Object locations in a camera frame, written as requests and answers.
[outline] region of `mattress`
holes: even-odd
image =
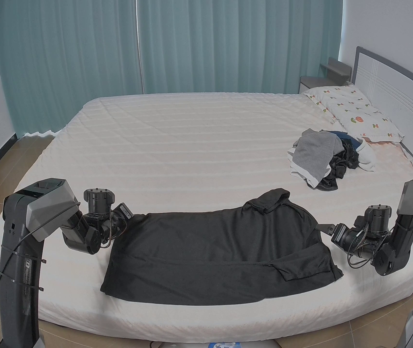
[[[306,96],[184,93],[99,98],[88,102],[26,173],[22,188],[65,178],[82,200],[108,188],[134,213],[238,207],[270,189],[290,191],[319,223],[351,226],[372,204],[395,212],[413,166],[391,143],[375,144],[377,171],[349,170],[339,189],[310,189],[290,175],[287,150],[307,128],[342,130]],[[87,212],[87,206],[81,205]],[[394,224],[391,218],[390,227]],[[0,217],[0,245],[3,220]],[[306,293],[221,306],[134,303],[100,292],[110,250],[91,256],[66,247],[61,231],[45,240],[39,318],[95,334],[154,341],[255,341],[333,326],[413,292],[407,266],[381,277],[350,269],[322,234],[344,276]]]

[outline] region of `teal curtain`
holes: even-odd
[[[0,75],[19,136],[142,93],[135,0],[0,0]]]
[[[137,0],[145,93],[297,93],[338,57],[343,0]]]

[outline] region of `pillowcase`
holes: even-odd
[[[401,142],[405,136],[353,84],[321,86],[303,92],[323,112],[330,112],[348,134],[371,142]]]

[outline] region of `white headboard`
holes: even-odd
[[[413,155],[413,73],[358,46],[352,82],[405,134],[401,144]]]

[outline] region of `tiled floor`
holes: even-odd
[[[50,143],[51,137],[26,137],[0,161],[0,213],[5,196]],[[282,348],[392,348],[397,343],[407,315],[413,309],[413,296],[375,310],[367,315],[323,330],[294,335],[277,341]],[[148,341],[109,338],[41,322],[47,348],[148,348]]]

